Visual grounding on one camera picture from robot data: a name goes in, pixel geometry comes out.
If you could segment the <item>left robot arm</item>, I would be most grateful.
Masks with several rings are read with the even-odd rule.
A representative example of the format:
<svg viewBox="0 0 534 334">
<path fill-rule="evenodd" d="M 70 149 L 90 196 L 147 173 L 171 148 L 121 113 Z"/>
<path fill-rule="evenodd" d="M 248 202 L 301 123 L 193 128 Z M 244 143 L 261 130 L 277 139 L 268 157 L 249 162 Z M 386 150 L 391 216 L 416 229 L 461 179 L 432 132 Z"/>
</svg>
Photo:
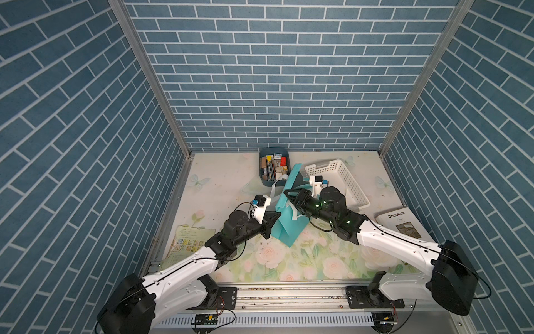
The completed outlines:
<svg viewBox="0 0 534 334">
<path fill-rule="evenodd" d="M 155 274 L 122 279 L 97 315 L 103 333 L 148 333 L 179 311 L 195 308 L 218 288 L 209 275 L 237 257 L 240 244 L 271 236 L 279 212 L 236 210 L 205 245 L 185 260 Z"/>
</svg>

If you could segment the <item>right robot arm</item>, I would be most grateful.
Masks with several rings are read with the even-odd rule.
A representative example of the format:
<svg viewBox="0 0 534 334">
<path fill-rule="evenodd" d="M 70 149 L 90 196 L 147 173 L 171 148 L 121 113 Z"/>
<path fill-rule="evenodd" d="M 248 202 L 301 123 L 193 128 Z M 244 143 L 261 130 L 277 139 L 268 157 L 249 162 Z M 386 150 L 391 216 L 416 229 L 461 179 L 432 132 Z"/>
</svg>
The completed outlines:
<svg viewBox="0 0 534 334">
<path fill-rule="evenodd" d="M 469 314 L 479 276 L 459 244 L 427 242 L 382 227 L 349 210 L 345 196 L 333 186 L 323 189 L 317 198 L 307 189 L 284 194 L 303 216 L 330 224 L 338 238 L 382 251 L 419 270 L 408 276 L 379 275 L 376 288 L 387 299 L 434 300 L 451 313 Z"/>
</svg>

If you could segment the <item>teal insulated delivery bag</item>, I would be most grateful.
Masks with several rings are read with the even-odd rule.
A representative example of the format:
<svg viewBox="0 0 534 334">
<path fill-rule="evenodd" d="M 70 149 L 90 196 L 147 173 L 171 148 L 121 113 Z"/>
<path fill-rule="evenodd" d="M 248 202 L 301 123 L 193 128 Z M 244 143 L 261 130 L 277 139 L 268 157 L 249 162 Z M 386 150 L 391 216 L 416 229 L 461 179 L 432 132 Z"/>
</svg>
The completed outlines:
<svg viewBox="0 0 534 334">
<path fill-rule="evenodd" d="M 310 190 L 310 179 L 305 178 L 301 173 L 303 165 L 295 164 L 289 174 L 284 187 L 285 190 L 301 189 Z M 286 246 L 291 247 L 298 236 L 303 232 L 309 221 L 291 206 L 288 197 L 282 193 L 277 203 L 275 211 L 280 212 L 281 216 L 272 228 L 271 236 L 279 239 Z"/>
</svg>

